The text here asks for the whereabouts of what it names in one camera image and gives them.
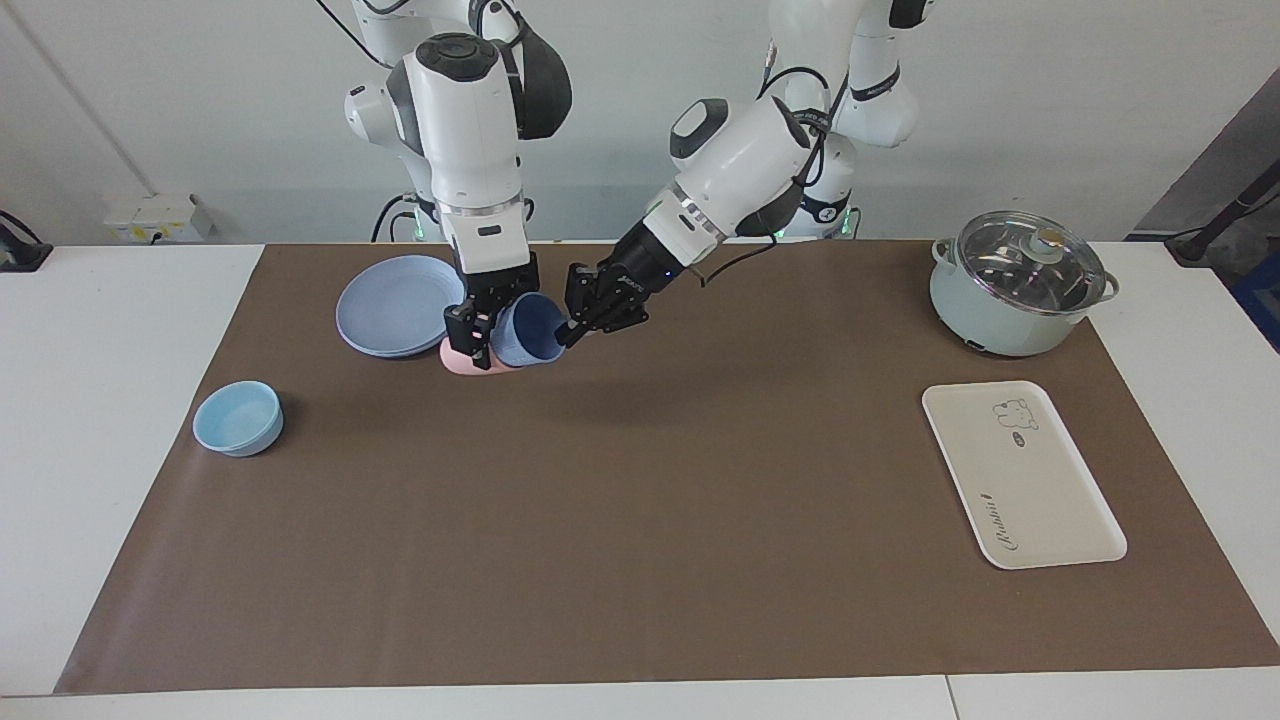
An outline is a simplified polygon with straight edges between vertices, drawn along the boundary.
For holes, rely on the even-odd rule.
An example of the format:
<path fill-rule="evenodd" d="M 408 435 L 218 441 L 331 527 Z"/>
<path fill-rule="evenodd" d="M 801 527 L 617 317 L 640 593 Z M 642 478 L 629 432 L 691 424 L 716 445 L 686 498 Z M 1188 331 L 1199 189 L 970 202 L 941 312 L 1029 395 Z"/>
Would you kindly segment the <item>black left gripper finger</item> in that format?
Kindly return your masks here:
<path fill-rule="evenodd" d="M 645 302 L 652 293 L 628 284 L 599 284 L 596 295 L 602 299 L 602 328 L 593 333 L 612 333 L 648 320 Z"/>
<path fill-rule="evenodd" d="M 564 322 L 556 329 L 556 341 L 563 348 L 573 347 L 588 334 L 602 328 L 600 297 L 596 295 L 595 266 L 572 263 L 564 282 Z"/>

